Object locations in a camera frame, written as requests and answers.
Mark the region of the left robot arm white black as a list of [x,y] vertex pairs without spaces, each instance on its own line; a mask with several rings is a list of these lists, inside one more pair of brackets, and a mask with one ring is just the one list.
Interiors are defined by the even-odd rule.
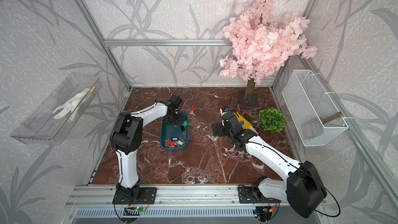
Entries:
[[143,127],[161,117],[169,124],[177,123],[181,103],[181,97],[172,94],[168,100],[158,100],[140,111],[119,114],[110,136],[119,163],[118,193],[133,201],[141,197],[137,151],[142,143]]

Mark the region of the teal plastic storage box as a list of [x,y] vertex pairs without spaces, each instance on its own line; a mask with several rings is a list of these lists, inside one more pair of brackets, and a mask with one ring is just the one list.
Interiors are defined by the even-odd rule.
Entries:
[[[189,143],[189,126],[184,126],[184,122],[188,122],[188,115],[186,113],[181,113],[181,123],[180,124],[167,124],[165,118],[162,120],[161,134],[160,134],[160,145],[166,151],[178,151],[183,150],[188,146]],[[172,141],[172,138],[178,138],[178,140],[185,142],[183,146],[179,146],[176,142]],[[166,147],[166,142],[172,141],[175,143],[175,147]]]

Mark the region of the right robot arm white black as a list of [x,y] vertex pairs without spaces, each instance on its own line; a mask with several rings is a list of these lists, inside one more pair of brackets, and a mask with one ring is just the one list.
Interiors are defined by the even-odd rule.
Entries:
[[257,180],[252,185],[257,201],[272,198],[287,202],[300,216],[309,218],[327,196],[316,167],[309,161],[301,163],[290,158],[268,144],[239,112],[221,108],[220,115],[221,122],[214,124],[214,135],[228,137],[235,147],[261,160],[281,178]]

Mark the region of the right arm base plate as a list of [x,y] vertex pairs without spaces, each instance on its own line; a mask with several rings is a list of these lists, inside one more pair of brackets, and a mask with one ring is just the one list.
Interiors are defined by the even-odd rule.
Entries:
[[281,201],[274,198],[264,197],[256,186],[238,185],[238,197],[241,204],[248,203],[275,203],[279,204]]

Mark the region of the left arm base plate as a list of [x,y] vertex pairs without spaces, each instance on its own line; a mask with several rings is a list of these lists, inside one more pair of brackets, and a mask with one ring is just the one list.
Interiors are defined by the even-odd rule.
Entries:
[[156,187],[136,187],[134,189],[127,189],[121,187],[115,192],[112,204],[114,205],[129,205],[129,204],[147,204],[151,205],[155,202],[157,194]]

